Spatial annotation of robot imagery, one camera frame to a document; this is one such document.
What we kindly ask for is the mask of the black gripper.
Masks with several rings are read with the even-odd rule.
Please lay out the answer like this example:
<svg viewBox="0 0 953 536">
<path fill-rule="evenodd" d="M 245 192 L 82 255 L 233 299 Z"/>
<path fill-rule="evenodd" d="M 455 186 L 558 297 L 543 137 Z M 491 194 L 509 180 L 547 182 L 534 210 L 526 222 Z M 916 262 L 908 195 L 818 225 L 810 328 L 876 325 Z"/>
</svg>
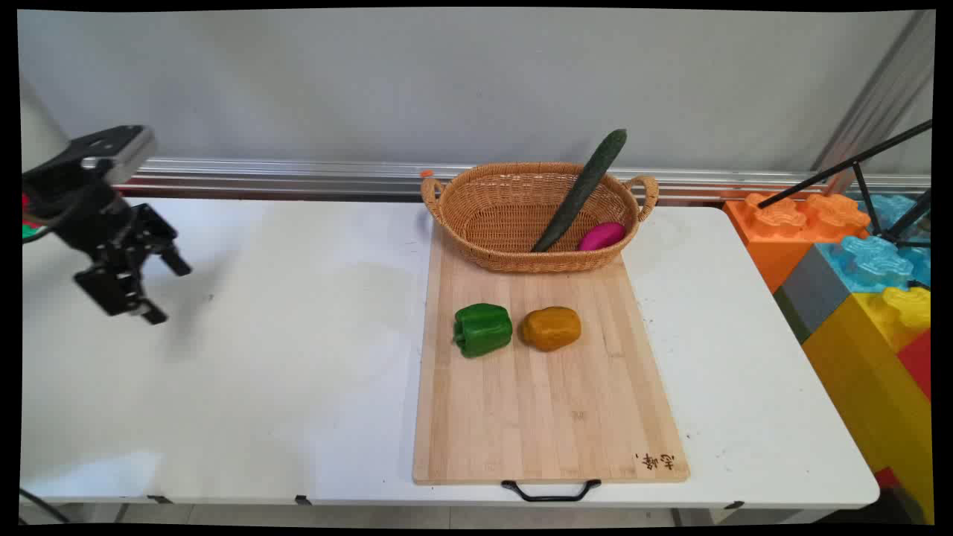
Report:
<svg viewBox="0 0 953 536">
<path fill-rule="evenodd" d="M 68 162 L 24 173 L 22 192 L 28 204 L 23 217 L 37 223 L 39 230 L 24 237 L 22 244 L 55 235 L 90 261 L 146 261 L 151 254 L 158 255 L 177 277 L 190 275 L 193 268 L 176 246 L 176 229 L 149 204 L 132 207 L 126 203 L 106 180 L 112 169 L 110 162 L 92 169 Z M 169 319 L 147 297 L 138 270 L 95 264 L 76 272 L 74 282 L 108 316 L 139 316 L 150 325 Z"/>
</svg>

